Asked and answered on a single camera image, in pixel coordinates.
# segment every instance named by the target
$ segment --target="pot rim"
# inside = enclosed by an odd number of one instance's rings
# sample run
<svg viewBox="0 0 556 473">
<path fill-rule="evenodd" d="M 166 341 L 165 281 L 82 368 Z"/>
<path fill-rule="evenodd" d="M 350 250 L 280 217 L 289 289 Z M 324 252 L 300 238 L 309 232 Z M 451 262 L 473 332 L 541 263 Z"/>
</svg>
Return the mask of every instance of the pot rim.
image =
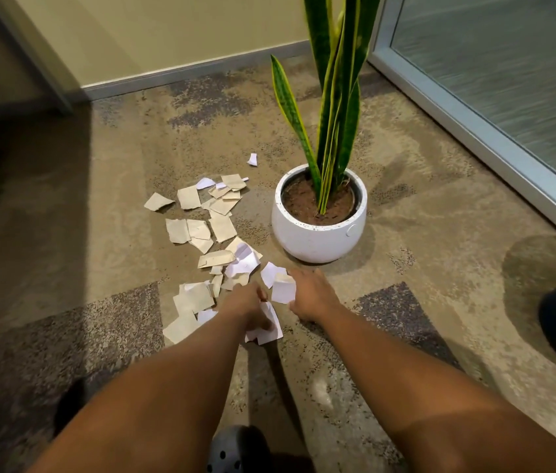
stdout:
<svg viewBox="0 0 556 473">
<path fill-rule="evenodd" d="M 366 191 L 366 186 L 361 181 L 359 176 L 354 172 L 352 172 L 350 169 L 346 169 L 345 174 L 354 183 L 354 185 L 356 186 L 357 190 L 361 195 L 360 196 L 361 198 L 359 199 L 359 205 L 357 206 L 357 210 L 348 219 L 339 222 L 338 224 L 332 224 L 330 226 L 314 226 L 313 224 L 306 224 L 305 222 L 298 221 L 295 217 L 289 214 L 287 209 L 285 209 L 285 206 L 282 204 L 282 190 L 284 189 L 284 186 L 287 183 L 287 181 L 289 181 L 293 176 L 296 176 L 297 174 L 306 171 L 308 167 L 309 166 L 307 164 L 303 164 L 298 166 L 297 168 L 291 169 L 289 172 L 283 175 L 282 179 L 280 179 L 280 182 L 278 182 L 278 185 L 276 186 L 276 190 L 274 193 L 274 203 L 278 208 L 278 210 L 281 212 L 281 214 L 284 217 L 286 217 L 291 223 L 297 225 L 298 227 L 301 227 L 302 229 L 306 229 L 309 231 L 334 231 L 337 229 L 342 229 L 350 226 L 356 219 L 358 219 L 364 214 L 364 211 L 366 210 L 368 204 L 367 203 L 368 192 Z"/>
</svg>

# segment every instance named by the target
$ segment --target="hand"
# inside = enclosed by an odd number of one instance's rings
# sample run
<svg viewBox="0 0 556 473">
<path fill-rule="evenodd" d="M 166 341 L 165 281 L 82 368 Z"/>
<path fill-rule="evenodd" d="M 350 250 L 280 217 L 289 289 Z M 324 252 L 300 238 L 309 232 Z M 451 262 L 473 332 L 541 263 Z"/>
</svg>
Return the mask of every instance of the hand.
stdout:
<svg viewBox="0 0 556 473">
<path fill-rule="evenodd" d="M 266 317 L 260 308 L 260 303 L 266 301 L 267 294 L 257 282 L 250 282 L 246 286 L 237 284 L 232 293 L 226 297 L 219 313 L 242 317 L 246 332 L 256 328 L 272 330 L 274 323 Z"/>
<path fill-rule="evenodd" d="M 296 299 L 289 302 L 289 308 L 301 320 L 319 324 L 326 314 L 342 307 L 320 269 L 289 269 L 288 273 L 296 281 Z"/>
</svg>

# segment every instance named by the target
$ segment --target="snake plant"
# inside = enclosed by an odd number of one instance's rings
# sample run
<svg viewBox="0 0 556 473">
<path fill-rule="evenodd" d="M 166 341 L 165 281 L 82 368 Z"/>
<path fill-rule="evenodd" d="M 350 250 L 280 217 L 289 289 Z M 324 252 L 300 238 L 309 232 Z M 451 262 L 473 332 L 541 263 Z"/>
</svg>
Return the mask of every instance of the snake plant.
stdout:
<svg viewBox="0 0 556 473">
<path fill-rule="evenodd" d="M 282 114 L 305 151 L 320 214 L 344 180 L 359 124 L 358 75 L 368 56 L 380 0 L 345 0 L 337 23 L 332 0 L 305 0 L 306 22 L 322 90 L 317 148 L 306 134 L 280 62 L 272 55 L 274 91 Z"/>
</svg>

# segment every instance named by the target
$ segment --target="white pot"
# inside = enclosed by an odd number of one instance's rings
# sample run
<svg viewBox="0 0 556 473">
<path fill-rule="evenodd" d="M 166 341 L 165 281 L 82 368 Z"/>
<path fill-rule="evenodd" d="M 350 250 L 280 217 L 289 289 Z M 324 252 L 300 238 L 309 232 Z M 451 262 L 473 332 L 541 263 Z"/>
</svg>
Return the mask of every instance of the white pot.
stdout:
<svg viewBox="0 0 556 473">
<path fill-rule="evenodd" d="M 282 204 L 285 184 L 305 171 L 306 164 L 291 169 L 278 185 L 272 209 L 272 227 L 280 245 L 292 256 L 310 263 L 325 263 L 339 259 L 357 244 L 366 224 L 368 193 L 357 174 L 346 169 L 345 174 L 356 188 L 357 211 L 348 219 L 332 226 L 312 226 L 298 221 Z"/>
</svg>

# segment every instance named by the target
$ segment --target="soil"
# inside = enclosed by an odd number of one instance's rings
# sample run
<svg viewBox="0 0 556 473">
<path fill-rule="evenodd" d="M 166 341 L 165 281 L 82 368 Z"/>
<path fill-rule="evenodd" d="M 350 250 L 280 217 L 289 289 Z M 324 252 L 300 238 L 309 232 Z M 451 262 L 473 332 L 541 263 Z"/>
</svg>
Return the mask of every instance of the soil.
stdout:
<svg viewBox="0 0 556 473">
<path fill-rule="evenodd" d="M 287 212 L 300 222 L 314 226 L 332 226 L 345 221 L 353 214 L 355 196 L 349 185 L 341 186 L 331 194 L 326 214 L 317 211 L 313 182 L 300 175 L 282 192 L 282 204 Z"/>
</svg>

